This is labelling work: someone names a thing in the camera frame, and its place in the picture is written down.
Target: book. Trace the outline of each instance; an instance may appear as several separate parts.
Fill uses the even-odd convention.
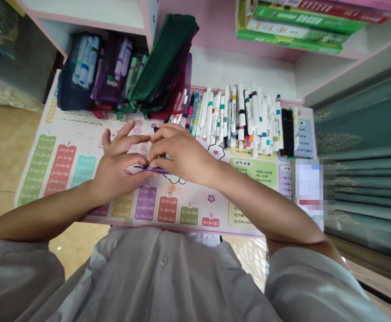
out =
[[[391,0],[335,0],[337,2],[370,7],[383,11],[391,11]]]
[[[310,27],[292,25],[270,20],[257,20],[253,17],[246,26],[246,30],[258,31],[265,34],[292,37],[324,43],[344,43],[350,36],[336,34],[329,31],[317,30]]]
[[[382,24],[391,17],[390,12],[384,12],[376,9],[328,0],[271,0],[270,2],[280,3],[282,5],[289,5],[292,7],[316,13],[323,13],[330,16],[343,17],[350,20],[357,20],[376,24]]]
[[[368,24],[367,22],[312,13],[299,8],[264,1],[259,2],[253,15],[257,18],[320,28],[342,34],[353,34]]]
[[[272,34],[264,34],[257,31],[246,30],[244,27],[245,18],[245,1],[240,0],[239,14],[237,20],[237,39],[244,39],[256,42],[266,42],[279,46],[300,49],[304,51],[323,52],[331,55],[338,55],[343,50],[341,44],[313,42],[310,40],[302,40],[293,37],[283,37]]]

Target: red multiplication column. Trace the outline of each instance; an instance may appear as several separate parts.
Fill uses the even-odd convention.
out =
[[[203,217],[202,225],[205,227],[219,227],[219,218],[215,218],[212,212],[209,212],[207,217]]]
[[[75,153],[76,146],[66,146],[64,144],[58,146],[52,170],[48,182],[46,183],[45,193],[43,194],[44,197],[55,192],[66,190],[71,165],[75,159]]]
[[[177,198],[161,197],[158,210],[158,222],[173,224],[176,222]]]

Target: green book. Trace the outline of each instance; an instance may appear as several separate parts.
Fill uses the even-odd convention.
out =
[[[314,42],[310,40],[283,37],[246,30],[244,28],[244,0],[240,0],[237,38],[250,41],[267,42],[274,45],[286,46],[289,48],[301,49],[305,51],[323,52],[332,55],[338,55],[343,50],[341,44],[338,43]]]
[[[353,21],[342,17],[313,13],[299,8],[259,1],[254,14],[257,18],[290,22],[316,29],[351,35],[364,28],[368,23]]]

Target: green multiplication column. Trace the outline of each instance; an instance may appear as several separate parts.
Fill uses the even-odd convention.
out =
[[[45,178],[56,140],[57,138],[55,136],[40,135],[18,198],[18,207],[39,198],[43,179]]]
[[[181,208],[181,221],[182,225],[193,225],[198,224],[198,208],[193,207],[192,202],[188,202],[187,207]]]

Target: finger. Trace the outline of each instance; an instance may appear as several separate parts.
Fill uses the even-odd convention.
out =
[[[161,140],[151,146],[149,150],[149,158],[151,161],[156,159],[160,154],[170,153],[172,150],[173,141]]]
[[[173,161],[163,157],[156,158],[154,161],[150,163],[149,166],[151,168],[160,167],[163,168],[164,170],[167,170],[170,173],[172,173],[174,169]]]
[[[151,136],[127,136],[115,144],[112,143],[111,149],[115,155],[127,153],[133,144],[149,142],[150,139]]]
[[[127,169],[129,166],[140,164],[148,165],[149,161],[141,154],[138,153],[129,153],[120,157],[122,162],[123,170]]]
[[[134,128],[134,125],[136,125],[136,122],[134,120],[131,120],[129,123],[124,125],[116,134],[115,140],[119,140],[119,139],[122,139],[123,137],[126,137],[131,132],[131,130]]]
[[[103,150],[106,151],[106,149],[110,145],[110,130],[105,129],[105,132],[103,133],[103,136],[101,137],[101,142],[103,144]]]
[[[169,139],[173,136],[181,135],[182,133],[184,133],[184,131],[181,131],[180,129],[176,129],[174,127],[163,127],[151,136],[151,142],[156,143],[162,139]]]

